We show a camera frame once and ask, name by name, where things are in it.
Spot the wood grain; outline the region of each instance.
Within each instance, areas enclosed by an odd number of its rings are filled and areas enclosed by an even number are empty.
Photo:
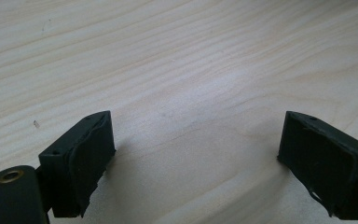
[[[358,139],[358,0],[0,1],[0,170],[101,110],[117,155],[51,223],[341,223],[275,158],[286,110]]]

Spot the mounting hole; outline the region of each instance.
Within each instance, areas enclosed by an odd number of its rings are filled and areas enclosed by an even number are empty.
[[[0,176],[0,183],[7,184],[10,182],[13,182],[13,181],[19,179],[22,175],[24,175],[24,172],[22,170],[8,171],[5,174]]]

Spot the black plastic part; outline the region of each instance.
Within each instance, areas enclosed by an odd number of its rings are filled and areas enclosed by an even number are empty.
[[[39,155],[36,170],[0,172],[0,224],[47,224],[51,207],[55,217],[83,216],[115,152],[110,112],[82,119]]]
[[[278,160],[329,216],[358,220],[358,140],[319,119],[288,111]]]
[[[110,112],[104,111],[85,117],[39,154],[55,217],[84,215],[115,152]]]
[[[48,223],[36,173],[31,166],[0,172],[0,224]]]

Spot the wooden table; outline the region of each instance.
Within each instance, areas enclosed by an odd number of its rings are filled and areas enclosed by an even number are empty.
[[[276,156],[286,110],[358,139],[358,0],[0,1],[0,170],[102,110],[117,155],[51,223],[344,223]]]

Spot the small hole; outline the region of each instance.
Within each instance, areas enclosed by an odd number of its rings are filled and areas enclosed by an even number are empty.
[[[8,173],[8,174],[4,175],[4,179],[5,180],[13,179],[13,178],[16,178],[18,175],[19,175],[18,172]]]
[[[0,176],[0,183],[1,184],[10,183],[12,181],[19,179],[23,174],[24,172],[22,170],[9,171],[4,175]]]

